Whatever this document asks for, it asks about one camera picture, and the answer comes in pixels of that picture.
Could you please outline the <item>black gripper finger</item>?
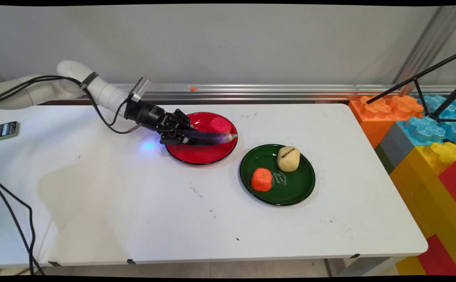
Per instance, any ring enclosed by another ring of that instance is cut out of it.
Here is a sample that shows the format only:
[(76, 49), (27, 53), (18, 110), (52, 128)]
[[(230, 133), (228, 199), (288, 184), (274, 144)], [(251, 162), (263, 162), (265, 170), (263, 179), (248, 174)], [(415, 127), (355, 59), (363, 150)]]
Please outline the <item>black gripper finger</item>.
[(180, 130), (192, 130), (195, 131), (195, 128), (191, 124), (191, 119), (183, 113), (180, 109), (176, 109), (172, 113), (172, 120), (174, 120), (178, 124), (178, 128)]
[(160, 143), (166, 146), (178, 146), (178, 145), (196, 145), (197, 139), (194, 139), (191, 135), (193, 131), (170, 131), (160, 133)]

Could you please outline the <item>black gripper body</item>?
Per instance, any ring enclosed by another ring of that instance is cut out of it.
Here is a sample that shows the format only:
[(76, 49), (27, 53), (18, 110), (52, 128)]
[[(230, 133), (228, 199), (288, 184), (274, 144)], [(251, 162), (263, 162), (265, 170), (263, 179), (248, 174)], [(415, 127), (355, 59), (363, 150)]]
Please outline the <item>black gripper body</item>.
[(182, 130), (178, 117), (149, 102), (127, 102), (124, 118), (159, 134), (176, 136)]

